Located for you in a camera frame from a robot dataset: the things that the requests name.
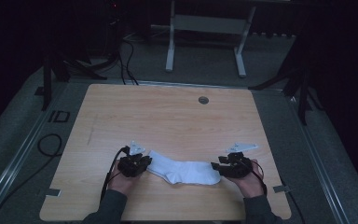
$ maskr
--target person's right hand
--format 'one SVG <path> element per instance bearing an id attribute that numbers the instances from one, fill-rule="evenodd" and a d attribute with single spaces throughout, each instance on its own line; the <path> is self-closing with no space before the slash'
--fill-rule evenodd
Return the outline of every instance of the person's right hand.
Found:
<path id="1" fill-rule="evenodd" d="M 253 171 L 263 179 L 264 176 L 258 171 L 257 160 L 252 160 L 252 168 Z M 243 178 L 226 178 L 238 186 L 244 198 L 254 198 L 264 194 L 262 183 L 260 183 L 260 180 L 253 173 Z"/>

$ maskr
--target sleeve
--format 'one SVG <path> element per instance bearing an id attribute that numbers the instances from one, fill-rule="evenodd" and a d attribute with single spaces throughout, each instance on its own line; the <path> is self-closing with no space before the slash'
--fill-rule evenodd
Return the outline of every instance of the sleeve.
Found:
<path id="1" fill-rule="evenodd" d="M 96 213 L 91 213 L 82 221 L 82 224 L 118 224 L 121 220 L 124 208 L 127 203 L 127 196 L 115 191 L 107 190 L 103 196 L 100 207 Z"/>
<path id="2" fill-rule="evenodd" d="M 282 223 L 280 217 L 275 216 L 266 195 L 254 198 L 244 198 L 246 224 L 276 224 Z"/>

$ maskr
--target table leg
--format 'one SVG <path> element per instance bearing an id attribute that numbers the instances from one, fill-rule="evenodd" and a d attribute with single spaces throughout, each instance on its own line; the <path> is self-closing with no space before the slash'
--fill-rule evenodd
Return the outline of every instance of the table leg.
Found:
<path id="1" fill-rule="evenodd" d="M 251 28 L 254 14 L 255 14 L 255 7 L 252 7 L 251 11 L 249 12 L 248 19 L 246 20 L 246 23 L 243 27 L 241 42 L 237 47 L 234 48 L 235 61 L 237 62 L 238 74 L 240 77 L 246 77 L 245 66 L 243 65 L 242 50 L 243 50 L 243 46 L 245 45 L 246 37 L 249 34 L 249 29 Z"/>
<path id="2" fill-rule="evenodd" d="M 168 46 L 167 63 L 165 65 L 165 71 L 171 72 L 173 70 L 173 56 L 175 53 L 175 43 L 173 42 L 173 36 L 175 32 L 175 1 L 171 1 L 171 24 L 170 24 L 170 45 Z"/>

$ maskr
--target black cable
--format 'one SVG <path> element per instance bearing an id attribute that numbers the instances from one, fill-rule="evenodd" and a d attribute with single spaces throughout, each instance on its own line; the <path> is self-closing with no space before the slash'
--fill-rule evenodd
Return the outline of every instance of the black cable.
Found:
<path id="1" fill-rule="evenodd" d="M 47 137 L 50 136 L 56 136 L 59 139 L 59 146 L 57 147 L 57 150 L 55 151 L 54 154 L 48 154 L 46 152 L 43 151 L 43 149 L 41 148 L 40 144 L 42 142 L 42 140 L 44 140 Z M 14 193 L 16 193 L 17 190 L 19 190 L 20 188 L 22 188 L 22 186 L 24 186 L 29 180 L 31 180 L 35 175 L 37 175 L 40 171 L 42 171 L 46 166 L 48 166 L 52 160 L 54 160 L 54 158 L 59 157 L 62 155 L 62 153 L 60 152 L 62 146 L 62 139 L 59 135 L 57 135 L 56 133 L 50 133 L 47 134 L 45 136 L 43 136 L 41 139 L 39 139 L 38 143 L 37 143 L 37 149 L 39 150 L 40 153 L 42 153 L 43 155 L 50 157 L 50 159 L 43 165 L 41 166 L 36 172 L 34 172 L 32 175 L 30 175 L 26 180 L 24 180 L 21 184 L 19 184 L 16 188 L 14 188 L 6 197 L 5 199 L 0 203 L 0 210 L 2 209 L 2 207 L 4 206 L 5 202 L 7 202 L 7 200 L 13 196 Z"/>
<path id="2" fill-rule="evenodd" d="M 123 60 L 121 59 L 121 54 L 119 53 L 118 54 L 118 61 L 120 62 L 120 76 L 121 76 L 121 80 L 123 81 L 123 84 L 124 85 L 127 85 L 127 83 L 126 83 L 126 80 L 124 80 L 124 71 L 123 71 Z"/>
<path id="3" fill-rule="evenodd" d="M 139 85 L 138 82 L 136 81 L 135 77 L 132 75 L 132 72 L 130 72 L 130 59 L 131 59 L 132 54 L 133 54 L 133 44 L 130 43 L 129 41 L 127 41 L 127 40 L 124 40 L 124 39 L 123 39 L 123 42 L 128 44 L 128 45 L 130 45 L 130 47 L 131 47 L 130 57 L 127 60 L 127 64 L 126 64 L 127 74 L 129 75 L 130 79 L 135 82 L 136 85 Z"/>
<path id="4" fill-rule="evenodd" d="M 124 150 L 126 150 L 126 149 L 128 149 L 128 148 L 127 148 L 127 147 L 121 148 L 121 149 L 118 151 L 118 153 L 116 154 L 116 156 L 115 156 L 115 158 L 113 159 L 113 161 L 112 161 L 112 165 L 110 166 L 109 172 L 106 174 L 106 178 L 105 178 L 105 180 L 104 180 L 104 182 L 103 182 L 103 189 L 101 190 L 100 202 L 103 200 L 103 196 L 104 196 L 104 194 L 106 193 L 106 188 L 107 188 L 107 185 L 109 184 L 109 182 L 110 182 L 113 178 L 115 178 L 115 176 L 121 174 L 121 172 L 119 172 L 118 174 L 116 174 L 116 175 L 110 177 L 110 175 L 112 174 L 113 167 L 114 167 L 115 164 L 116 164 L 118 155 L 119 155 L 121 152 L 123 152 Z"/>
<path id="5" fill-rule="evenodd" d="M 242 165 L 244 165 L 246 168 L 248 168 L 248 170 L 250 170 L 252 172 L 252 174 L 254 174 L 254 176 L 260 181 L 261 184 L 261 188 L 264 191 L 264 194 L 267 195 L 268 190 L 267 190 L 267 185 L 264 183 L 263 178 L 264 178 L 264 171 L 263 168 L 255 161 L 251 161 L 252 163 L 256 164 L 260 169 L 261 169 L 261 175 L 262 177 L 260 177 L 254 170 L 253 167 L 249 167 L 247 166 L 244 162 L 237 160 L 238 162 L 240 162 Z"/>
<path id="6" fill-rule="evenodd" d="M 281 182 L 283 183 L 283 185 L 286 186 L 286 183 L 284 183 L 282 177 L 279 176 L 279 178 L 281 179 Z M 304 216 L 303 216 L 303 214 L 302 214 L 302 212 L 301 212 L 300 207 L 298 206 L 298 204 L 297 204 L 297 202 L 296 202 L 296 200 L 295 200 L 295 197 L 293 197 L 291 191 L 287 192 L 287 194 L 289 194 L 290 198 L 292 199 L 292 202 L 293 202 L 293 204 L 294 204 L 295 207 L 296 207 L 296 210 L 297 210 L 297 212 L 298 212 L 298 215 L 299 215 L 300 218 L 301 218 L 301 222 L 302 222 L 303 224 L 305 224 L 305 218 L 304 218 Z"/>
<path id="7" fill-rule="evenodd" d="M 113 38 L 114 39 L 118 39 L 118 25 L 117 23 L 120 21 L 120 18 L 117 18 L 116 16 L 115 17 L 112 17 L 111 15 L 111 11 L 110 11 L 110 7 L 111 5 L 110 4 L 106 4 L 107 2 L 105 2 L 104 4 L 104 10 L 105 10 L 105 13 L 107 14 L 107 17 L 108 17 L 108 21 L 106 22 L 106 39 L 105 39 L 105 47 L 103 48 L 103 55 L 104 53 L 106 52 L 106 48 L 107 48 L 107 40 L 108 40 L 108 27 L 110 26 L 113 30 Z M 96 70 L 100 70 L 102 68 L 105 68 L 107 67 L 108 65 L 114 63 L 117 61 L 118 59 L 118 55 L 117 55 L 117 48 L 112 48 L 112 52 L 110 53 L 108 59 L 106 62 L 104 63 L 98 63 L 98 64 L 94 64 L 94 65 L 91 65 L 89 66 L 90 69 L 96 71 Z"/>

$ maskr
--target sock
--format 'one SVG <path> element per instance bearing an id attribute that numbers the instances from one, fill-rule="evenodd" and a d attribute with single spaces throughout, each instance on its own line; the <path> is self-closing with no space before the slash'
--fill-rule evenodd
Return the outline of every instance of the sock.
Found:
<path id="1" fill-rule="evenodd" d="M 214 185 L 220 181 L 219 172 L 207 161 L 173 161 L 151 150 L 153 158 L 147 170 L 165 179 L 170 184 Z"/>

